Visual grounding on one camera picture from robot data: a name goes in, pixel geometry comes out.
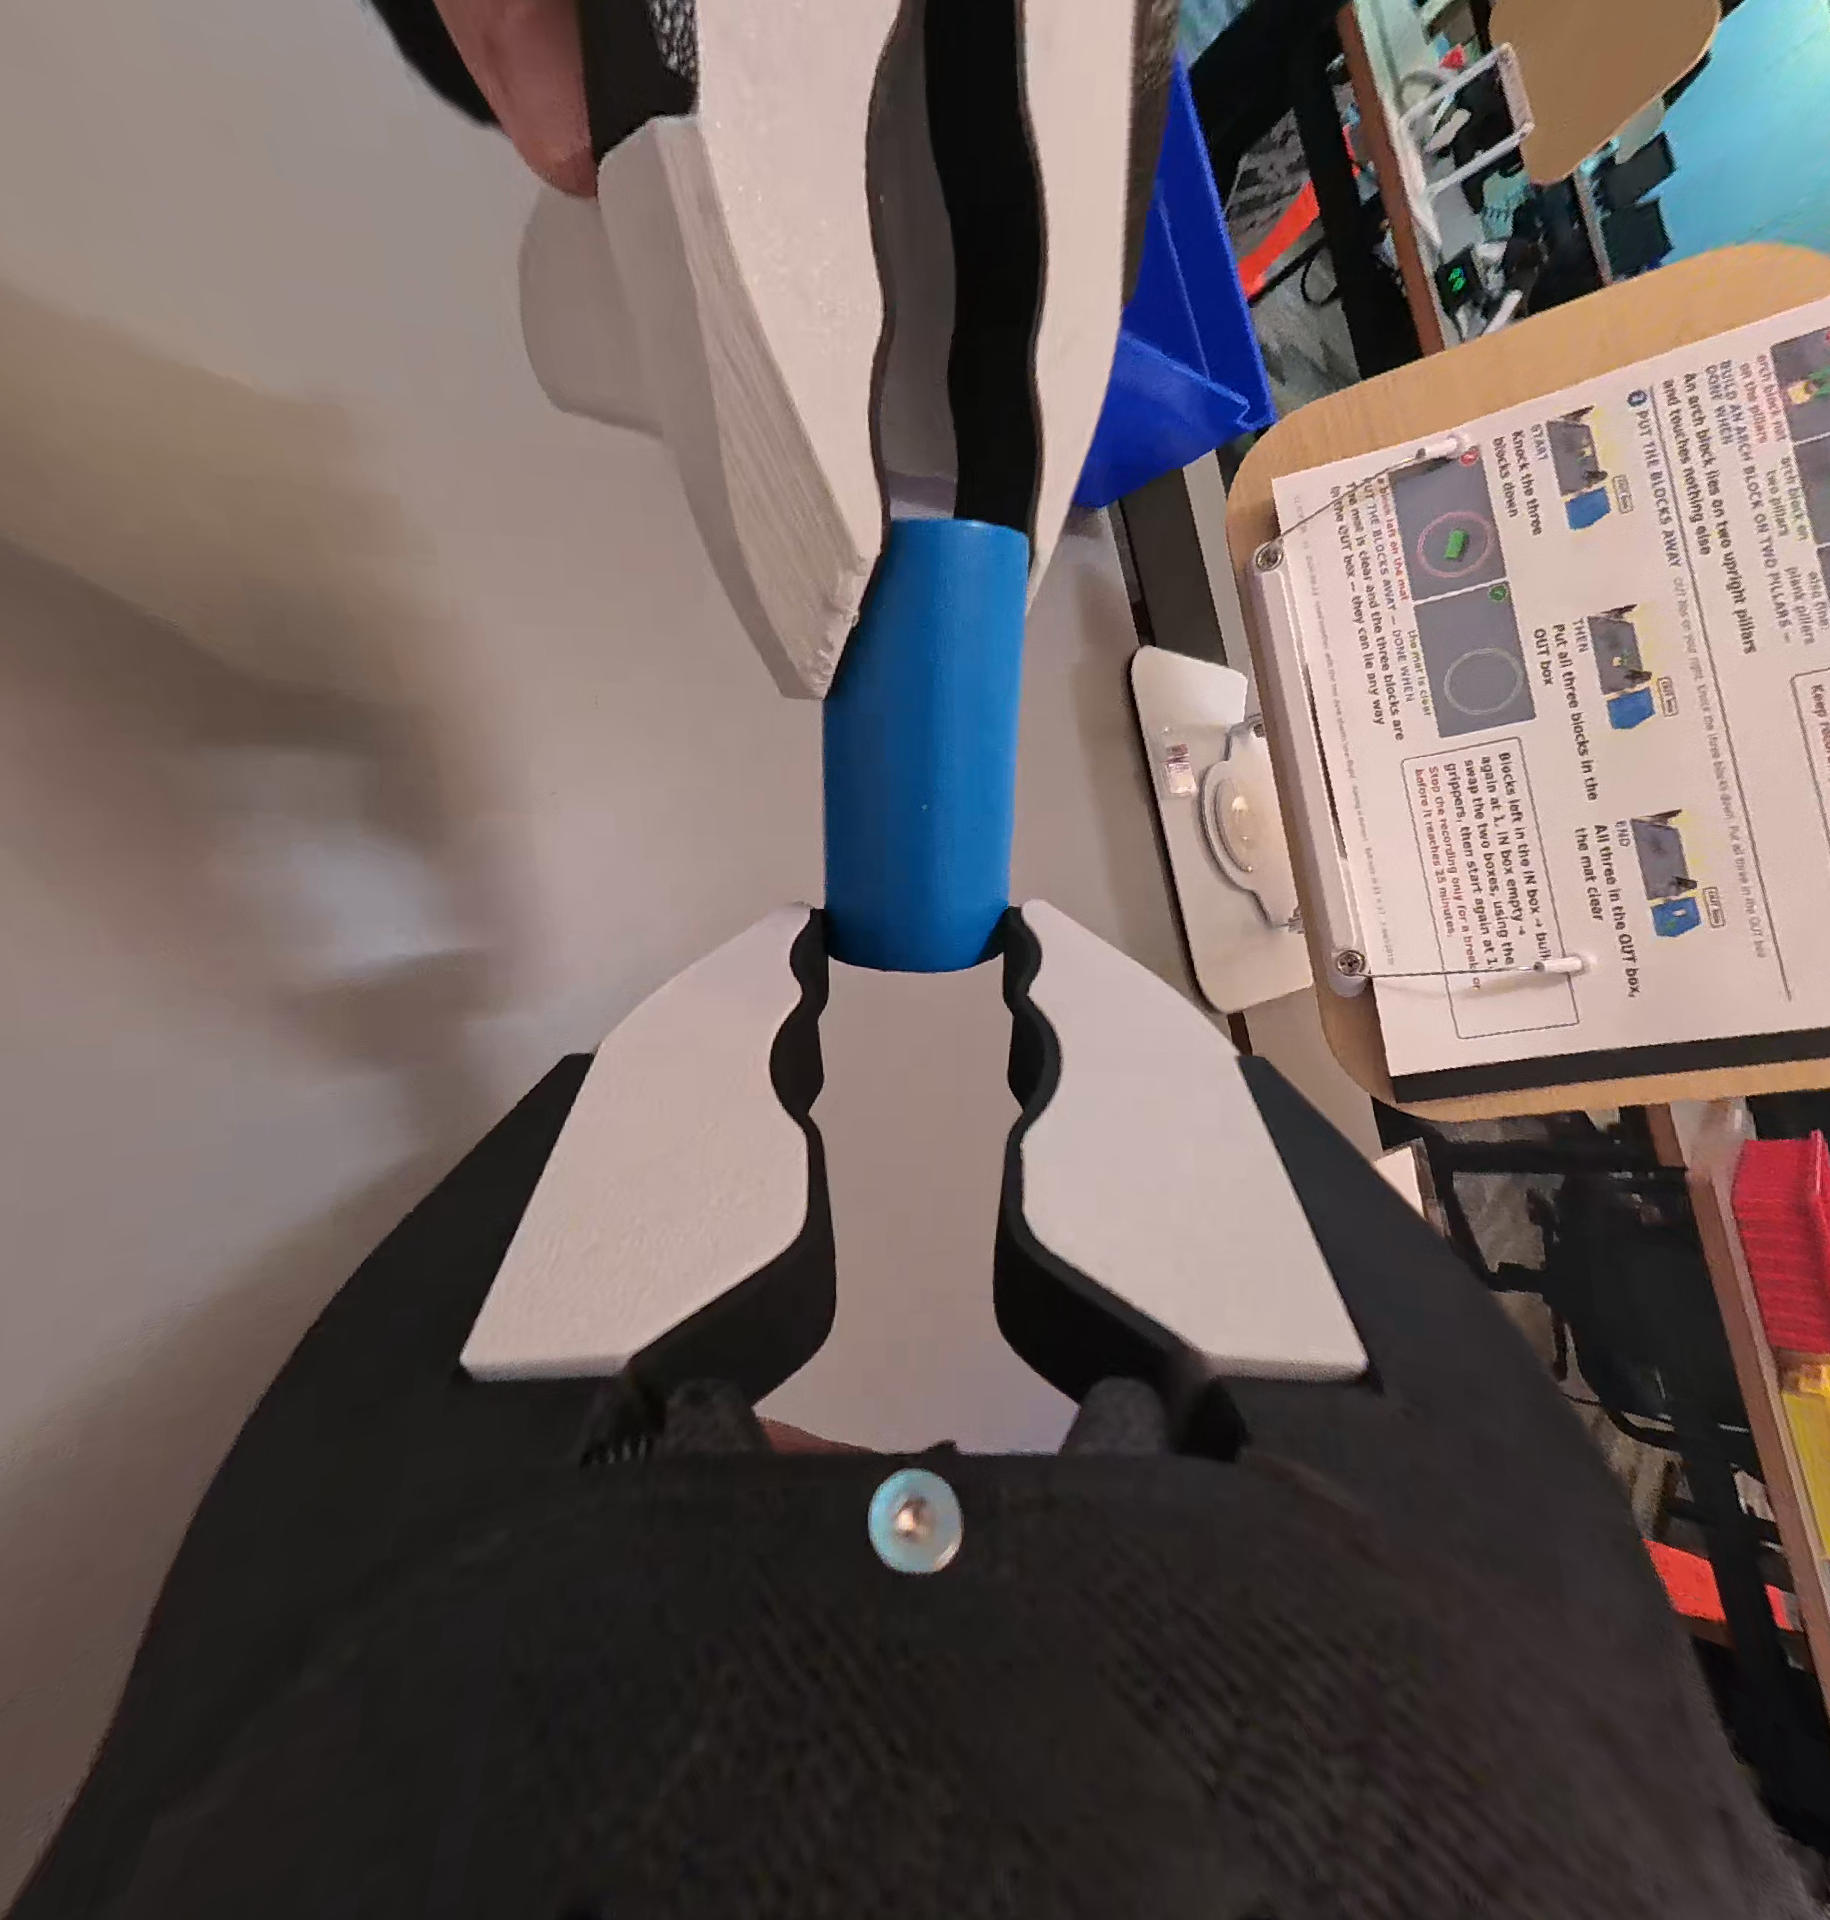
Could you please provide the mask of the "blue cylinder block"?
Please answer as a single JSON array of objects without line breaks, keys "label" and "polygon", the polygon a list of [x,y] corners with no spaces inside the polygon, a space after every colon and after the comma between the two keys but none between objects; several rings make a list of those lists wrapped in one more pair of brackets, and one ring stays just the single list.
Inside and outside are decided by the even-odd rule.
[{"label": "blue cylinder block", "polygon": [[836,962],[952,975],[1011,909],[1029,542],[896,519],[822,703],[826,942]]}]

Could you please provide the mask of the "white board stand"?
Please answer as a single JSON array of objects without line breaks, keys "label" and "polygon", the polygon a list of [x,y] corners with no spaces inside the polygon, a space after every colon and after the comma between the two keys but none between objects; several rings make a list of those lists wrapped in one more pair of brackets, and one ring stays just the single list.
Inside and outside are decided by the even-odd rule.
[{"label": "white board stand", "polygon": [[1248,570],[1260,693],[1245,669],[1154,649],[1131,669],[1195,985],[1227,1017],[1302,988],[1366,999],[1375,978],[1294,542],[1278,534]]}]

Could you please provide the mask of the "person's left hand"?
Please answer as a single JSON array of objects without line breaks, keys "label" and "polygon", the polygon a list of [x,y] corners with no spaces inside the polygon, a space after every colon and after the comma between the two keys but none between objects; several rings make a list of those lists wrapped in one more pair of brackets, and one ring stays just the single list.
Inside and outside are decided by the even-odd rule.
[{"label": "person's left hand", "polygon": [[585,49],[574,4],[446,4],[448,36],[521,162],[596,199]]}]

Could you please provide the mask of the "red plastic bin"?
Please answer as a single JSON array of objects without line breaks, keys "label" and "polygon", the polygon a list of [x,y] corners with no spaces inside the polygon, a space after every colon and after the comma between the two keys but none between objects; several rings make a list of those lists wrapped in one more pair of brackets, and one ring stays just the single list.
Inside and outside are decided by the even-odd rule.
[{"label": "red plastic bin", "polygon": [[1744,1141],[1733,1218],[1768,1349],[1830,1363],[1830,1148],[1821,1134]]}]

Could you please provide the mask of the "blue plastic bin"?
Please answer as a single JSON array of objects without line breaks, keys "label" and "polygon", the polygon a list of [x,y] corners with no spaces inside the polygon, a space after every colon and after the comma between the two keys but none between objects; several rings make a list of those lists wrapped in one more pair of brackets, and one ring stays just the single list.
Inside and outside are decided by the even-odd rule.
[{"label": "blue plastic bin", "polygon": [[1217,174],[1186,62],[1175,60],[1140,269],[1072,501],[1087,512],[1108,509],[1271,421]]}]

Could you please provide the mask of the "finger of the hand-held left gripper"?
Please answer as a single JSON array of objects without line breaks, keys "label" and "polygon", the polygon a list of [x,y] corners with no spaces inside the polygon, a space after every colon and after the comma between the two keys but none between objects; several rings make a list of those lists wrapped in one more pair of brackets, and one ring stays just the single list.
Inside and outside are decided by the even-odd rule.
[{"label": "finger of the hand-held left gripper", "polygon": [[1165,134],[1172,4],[941,4],[953,516],[1045,576],[1115,364]]},{"label": "finger of the hand-held left gripper", "polygon": [[697,92],[596,167],[596,212],[720,589],[822,702],[888,548],[871,122],[905,4],[694,4]]}]

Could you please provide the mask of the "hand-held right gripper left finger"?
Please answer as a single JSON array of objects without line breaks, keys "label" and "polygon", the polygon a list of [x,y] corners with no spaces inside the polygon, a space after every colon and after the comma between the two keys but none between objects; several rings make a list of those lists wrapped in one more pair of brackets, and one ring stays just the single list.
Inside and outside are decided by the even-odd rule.
[{"label": "hand-held right gripper left finger", "polygon": [[592,1056],[464,1342],[475,1382],[687,1382],[772,1396],[831,1335],[822,915],[782,908],[674,975]]}]

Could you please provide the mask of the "rounded tan board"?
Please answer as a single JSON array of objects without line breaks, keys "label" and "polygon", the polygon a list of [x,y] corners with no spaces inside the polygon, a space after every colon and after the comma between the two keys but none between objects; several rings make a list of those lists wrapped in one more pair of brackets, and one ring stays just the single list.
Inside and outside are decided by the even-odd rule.
[{"label": "rounded tan board", "polygon": [[1495,4],[1489,33],[1511,44],[1532,118],[1527,178],[1575,174],[1695,68],[1718,21],[1718,4]]}]

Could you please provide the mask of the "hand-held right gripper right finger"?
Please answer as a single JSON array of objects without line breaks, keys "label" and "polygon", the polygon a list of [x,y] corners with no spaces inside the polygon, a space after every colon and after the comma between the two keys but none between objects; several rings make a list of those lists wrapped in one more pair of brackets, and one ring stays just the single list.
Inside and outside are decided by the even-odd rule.
[{"label": "hand-held right gripper right finger", "polygon": [[1140,1382],[1352,1384],[1369,1360],[1234,1041],[1045,901],[1001,923],[1011,1010],[992,1306],[1069,1402]]}]

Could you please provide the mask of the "printed instruction sheet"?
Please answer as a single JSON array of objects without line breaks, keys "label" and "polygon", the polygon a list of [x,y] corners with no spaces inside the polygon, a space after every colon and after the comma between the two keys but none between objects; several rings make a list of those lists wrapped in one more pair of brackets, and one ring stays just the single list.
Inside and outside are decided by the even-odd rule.
[{"label": "printed instruction sheet", "polygon": [[1230,523],[1391,1106],[1830,1087],[1830,293],[1668,269],[1310,407]]}]

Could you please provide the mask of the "instruction sheet on stand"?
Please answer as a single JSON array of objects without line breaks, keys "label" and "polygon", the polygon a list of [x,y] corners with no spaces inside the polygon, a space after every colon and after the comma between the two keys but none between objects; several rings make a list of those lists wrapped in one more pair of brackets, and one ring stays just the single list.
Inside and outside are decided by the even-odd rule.
[{"label": "instruction sheet on stand", "polygon": [[[1278,534],[1278,478],[1389,445],[1421,445],[1461,421],[1824,300],[1830,302],[1827,254],[1790,242],[1740,242],[1693,254],[1539,319],[1510,325],[1495,335],[1323,397],[1264,432],[1257,449],[1248,453],[1234,474],[1225,501],[1225,548],[1239,576],[1239,604],[1267,734],[1285,727],[1294,679],[1278,661],[1280,650],[1264,636],[1260,589],[1252,584],[1252,559]],[[1397,1106],[1384,1066],[1375,996],[1338,996],[1324,978],[1316,935],[1308,932],[1306,944],[1310,988],[1248,1013],[1248,1043],[1344,1134],[1366,1130],[1372,1136],[1369,1102]],[[1827,1089],[1830,1056],[1800,1057],[1790,1043],[1783,1043],[1776,1056],[1760,1064],[1617,1071],[1592,1080],[1573,1076],[1556,1080],[1555,1066],[1536,1066],[1534,1080],[1520,1091],[1423,1101],[1414,1113],[1488,1122]]]}]

